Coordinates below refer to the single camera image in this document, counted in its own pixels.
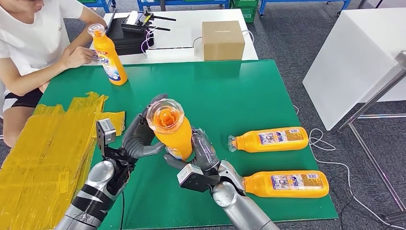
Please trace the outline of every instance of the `orange bottle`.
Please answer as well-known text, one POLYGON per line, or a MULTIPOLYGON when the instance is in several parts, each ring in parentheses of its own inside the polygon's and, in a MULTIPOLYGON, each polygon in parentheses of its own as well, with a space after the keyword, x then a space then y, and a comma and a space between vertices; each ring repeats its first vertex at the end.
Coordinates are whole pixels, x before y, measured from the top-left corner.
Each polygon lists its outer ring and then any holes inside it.
POLYGON ((274 128, 250 131, 239 137, 228 137, 228 149, 247 152, 268 152, 300 150, 307 146, 309 139, 302 127, 274 128))
POLYGON ((324 173, 315 170, 257 172, 243 182, 245 192, 261 197, 320 198, 329 190, 324 173))
POLYGON ((182 160, 190 157, 192 128, 178 102, 162 99, 153 103, 147 111, 147 122, 172 156, 182 160))
POLYGON ((115 51, 113 41, 106 36, 104 26, 93 24, 89 26, 88 32, 93 37, 94 48, 101 58, 101 64, 109 76, 110 82, 115 85, 124 84, 127 81, 127 74, 115 51))

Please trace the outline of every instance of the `white t-shirt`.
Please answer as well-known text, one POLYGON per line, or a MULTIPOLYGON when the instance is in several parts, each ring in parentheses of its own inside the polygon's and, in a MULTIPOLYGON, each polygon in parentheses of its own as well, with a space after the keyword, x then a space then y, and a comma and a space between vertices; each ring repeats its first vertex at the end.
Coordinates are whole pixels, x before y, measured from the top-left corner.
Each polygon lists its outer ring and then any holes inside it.
POLYGON ((34 23, 25 24, 0 6, 0 58, 11 58, 22 76, 51 65, 69 45, 63 19, 78 19, 82 11, 77 0, 44 0, 34 23))

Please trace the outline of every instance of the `green table mat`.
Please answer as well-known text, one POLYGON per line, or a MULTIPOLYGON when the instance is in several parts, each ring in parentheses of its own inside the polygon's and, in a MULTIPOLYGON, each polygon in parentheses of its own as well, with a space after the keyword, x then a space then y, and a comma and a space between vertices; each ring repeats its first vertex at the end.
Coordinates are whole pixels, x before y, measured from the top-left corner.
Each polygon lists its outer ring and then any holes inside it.
MULTIPOLYGON (((126 111, 128 126, 154 96, 167 92, 182 105, 190 123, 206 131, 218 158, 232 163, 240 175, 318 169, 309 147, 265 153, 228 151, 229 135, 300 126, 273 60, 128 65, 125 70, 129 81, 115 86, 101 66, 70 69, 51 81, 40 103, 62 104, 67 109, 73 97, 97 92, 109 96, 104 111, 126 111)), ((118 137, 111 147, 120 145, 118 137)), ((92 165, 101 159, 100 151, 96 150, 92 165)), ((177 173, 164 162, 162 154, 138 161, 125 189, 124 229, 231 224, 208 191, 180 188, 177 173)), ((329 195, 318 199, 249 196, 273 221, 337 218, 329 195)), ((119 229, 121 208, 118 197, 100 229, 119 229)))

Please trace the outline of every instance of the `blue shelf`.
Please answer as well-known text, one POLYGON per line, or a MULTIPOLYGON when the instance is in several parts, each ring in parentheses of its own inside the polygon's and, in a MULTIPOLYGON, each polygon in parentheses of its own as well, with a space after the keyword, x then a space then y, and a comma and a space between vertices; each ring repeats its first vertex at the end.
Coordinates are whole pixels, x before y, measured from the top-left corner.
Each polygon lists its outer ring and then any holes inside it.
POLYGON ((113 0, 109 0, 108 2, 106 2, 106 0, 97 0, 97 2, 84 3, 83 5, 85 5, 87 7, 103 7, 104 11, 106 11, 106 13, 110 13, 109 7, 112 2, 113 2, 113 0))
MULTIPOLYGON (((158 0, 137 0, 139 10, 144 11, 144 6, 159 6, 158 0)), ((165 0, 166 6, 179 5, 219 5, 223 4, 225 9, 229 9, 229 0, 210 0, 210 1, 183 1, 183 0, 165 0)))
POLYGON ((345 10, 347 8, 347 6, 349 5, 349 3, 351 2, 351 0, 262 0, 261 1, 261 7, 259 8, 259 15, 261 17, 264 16, 264 11, 265 11, 265 4, 267 2, 299 2, 299 1, 323 1, 323 2, 330 2, 330 1, 342 1, 344 2, 342 8, 340 11, 337 12, 337 16, 339 16, 341 14, 341 11, 345 10))

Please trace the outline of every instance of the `cardboard box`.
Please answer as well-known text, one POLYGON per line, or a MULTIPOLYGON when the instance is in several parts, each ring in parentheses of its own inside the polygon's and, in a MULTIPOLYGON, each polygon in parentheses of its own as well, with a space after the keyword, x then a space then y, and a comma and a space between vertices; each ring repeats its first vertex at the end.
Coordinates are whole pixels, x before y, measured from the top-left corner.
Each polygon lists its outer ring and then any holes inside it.
POLYGON ((203 22, 205 61, 241 60, 245 41, 238 21, 203 22))

